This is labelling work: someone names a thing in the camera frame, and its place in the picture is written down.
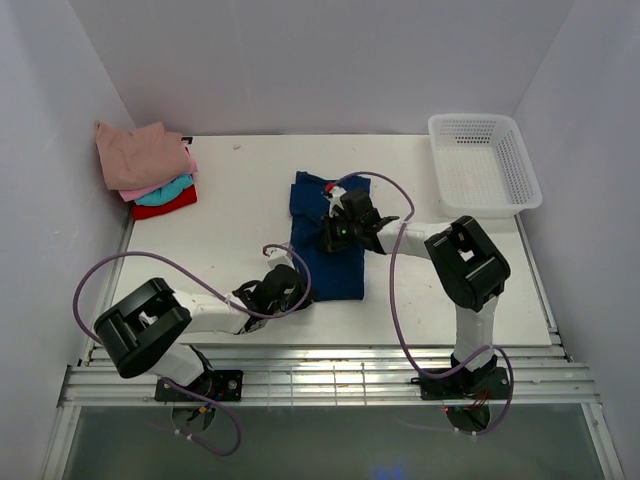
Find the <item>folded clothes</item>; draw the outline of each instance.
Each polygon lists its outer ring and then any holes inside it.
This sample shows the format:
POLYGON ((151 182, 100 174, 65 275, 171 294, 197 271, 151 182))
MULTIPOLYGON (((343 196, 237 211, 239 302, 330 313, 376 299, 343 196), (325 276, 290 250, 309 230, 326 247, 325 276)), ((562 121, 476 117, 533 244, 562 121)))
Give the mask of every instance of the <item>folded clothes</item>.
MULTIPOLYGON (((364 298, 364 248, 354 244, 338 253, 324 253, 316 248, 322 232, 322 216, 329 211, 329 201, 322 191, 330 180, 307 172, 296 173, 291 185, 289 210, 291 246, 309 266, 316 301, 362 300, 364 298)), ((371 181, 352 177, 340 184, 345 190, 362 188, 369 192, 371 181)))
MULTIPOLYGON (((189 154, 189 150, 187 149, 187 147, 184 147, 185 150, 187 151, 187 154, 189 154)), ((189 174, 189 175, 193 175, 194 173, 196 173, 198 171, 198 164, 196 163, 196 161, 193 159, 193 157, 191 156, 191 154, 189 154, 189 160, 191 161, 191 164, 189 165, 189 169, 186 172, 183 172, 182 174, 189 174)), ((151 185, 150 187, 145 187, 145 188, 138 188, 137 190, 119 190, 118 193, 120 194, 120 196, 122 197, 122 199, 125 202, 132 202, 134 200, 137 200, 141 197, 144 197, 145 195, 150 194, 151 192, 164 187, 165 185, 169 185, 171 182, 173 182, 176 178, 178 178, 180 175, 177 175, 175 177, 171 177, 168 180, 165 180, 164 182, 160 182, 160 183, 156 183, 155 185, 151 185)))
POLYGON ((147 207, 157 207, 169 203, 182 193, 183 190, 193 185, 193 177, 191 175, 180 175, 173 181, 160 187, 151 193, 137 199, 136 205, 146 205, 147 207))
POLYGON ((167 132, 162 123, 131 132, 103 122, 96 127, 96 145, 109 190, 150 187, 185 173, 191 165, 182 135, 167 132))
POLYGON ((145 218, 157 217, 158 215, 164 215, 165 213, 173 212, 179 208, 186 207, 192 203, 198 201, 196 195, 195 185, 191 185, 184 190, 180 195, 171 200, 169 203, 160 205, 158 207, 147 207, 144 205, 134 205, 131 209, 131 216, 134 220, 144 220, 145 218))

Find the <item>glass panel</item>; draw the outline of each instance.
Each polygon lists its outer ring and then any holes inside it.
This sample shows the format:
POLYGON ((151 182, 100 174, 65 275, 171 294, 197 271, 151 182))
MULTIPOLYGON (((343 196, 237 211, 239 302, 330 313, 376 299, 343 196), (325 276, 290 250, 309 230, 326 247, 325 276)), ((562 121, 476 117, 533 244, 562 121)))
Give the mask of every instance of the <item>glass panel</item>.
MULTIPOLYGON (((83 408, 65 478, 603 478, 580 405, 515 405, 495 432, 476 439, 398 423, 447 426, 442 409, 431 406, 237 411, 243 444, 219 458, 148 425, 170 427, 169 407, 83 408)), ((223 413, 203 434, 221 448, 232 435, 223 413)))

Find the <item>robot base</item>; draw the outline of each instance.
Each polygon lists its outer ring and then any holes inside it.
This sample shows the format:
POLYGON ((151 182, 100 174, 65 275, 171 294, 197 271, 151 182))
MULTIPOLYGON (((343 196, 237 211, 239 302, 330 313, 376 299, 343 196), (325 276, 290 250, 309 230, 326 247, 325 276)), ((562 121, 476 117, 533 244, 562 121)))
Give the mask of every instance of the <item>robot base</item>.
MULTIPOLYGON (((207 370, 186 389, 217 402, 237 402, 242 398, 242 376, 242 370, 207 370)), ((156 402, 202 403, 202 400, 167 388, 162 380, 158 380, 153 398, 156 402)))
MULTIPOLYGON (((506 400, 509 396, 509 379, 507 371, 497 367, 497 357, 494 355, 484 367, 473 372, 463 368, 450 377, 433 380, 420 376, 411 379, 414 385, 420 385, 420 398, 422 400, 460 400, 474 398, 487 394, 487 400, 506 400)), ((453 367, 458 361, 452 356, 453 367)), ((445 373, 448 368, 428 370, 429 373, 445 373)))

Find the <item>white plastic basket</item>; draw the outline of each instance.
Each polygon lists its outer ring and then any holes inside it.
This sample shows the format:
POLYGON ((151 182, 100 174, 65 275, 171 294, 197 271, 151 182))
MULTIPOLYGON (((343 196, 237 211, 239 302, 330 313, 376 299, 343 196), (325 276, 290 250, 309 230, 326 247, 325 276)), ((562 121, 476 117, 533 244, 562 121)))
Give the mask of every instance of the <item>white plastic basket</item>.
POLYGON ((451 114, 429 119, 444 212, 451 217, 509 217, 542 203, 516 122, 504 115, 451 114))

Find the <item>pink cloth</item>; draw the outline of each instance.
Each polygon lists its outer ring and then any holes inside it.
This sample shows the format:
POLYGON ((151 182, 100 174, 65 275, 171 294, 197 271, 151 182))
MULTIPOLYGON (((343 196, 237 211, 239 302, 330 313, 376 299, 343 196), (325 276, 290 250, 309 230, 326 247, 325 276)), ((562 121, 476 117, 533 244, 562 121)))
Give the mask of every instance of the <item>pink cloth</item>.
MULTIPOLYGON (((189 166, 189 170, 187 170, 186 172, 182 172, 180 175, 184 175, 185 173, 194 174, 198 171, 198 164, 196 163, 196 161, 191 156, 189 156, 189 159, 191 160, 191 165, 189 166)), ((139 199, 140 197, 144 197, 145 195, 153 192, 154 190, 157 190, 160 187, 164 187, 165 185, 168 185, 180 175, 176 175, 175 177, 172 177, 169 180, 160 182, 156 185, 151 185, 150 187, 139 188, 137 190, 120 190, 119 193, 125 202, 132 202, 134 200, 139 199)))
POLYGON ((96 127, 96 145, 109 190, 155 186, 191 166, 182 135, 167 132, 162 123, 131 132, 116 130, 102 122, 96 127))

